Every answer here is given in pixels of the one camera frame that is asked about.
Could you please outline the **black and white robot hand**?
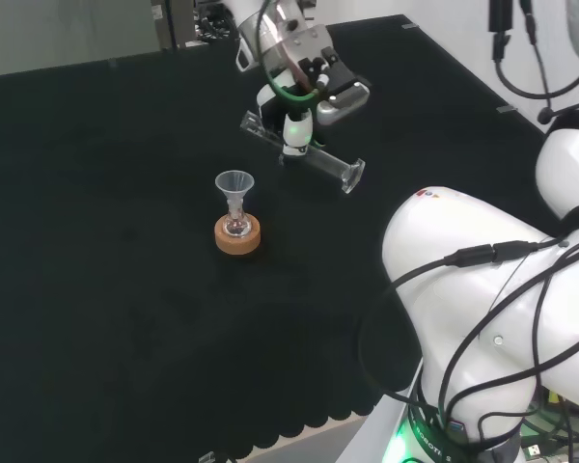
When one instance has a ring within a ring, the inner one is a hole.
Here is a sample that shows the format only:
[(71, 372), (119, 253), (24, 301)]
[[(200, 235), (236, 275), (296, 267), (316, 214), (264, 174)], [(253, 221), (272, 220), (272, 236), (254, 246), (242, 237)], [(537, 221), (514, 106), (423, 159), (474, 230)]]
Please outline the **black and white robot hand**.
[(319, 145), (314, 137), (318, 95), (307, 102), (293, 102), (265, 84), (256, 102), (262, 134), (281, 150), (282, 157), (302, 158), (310, 147)]

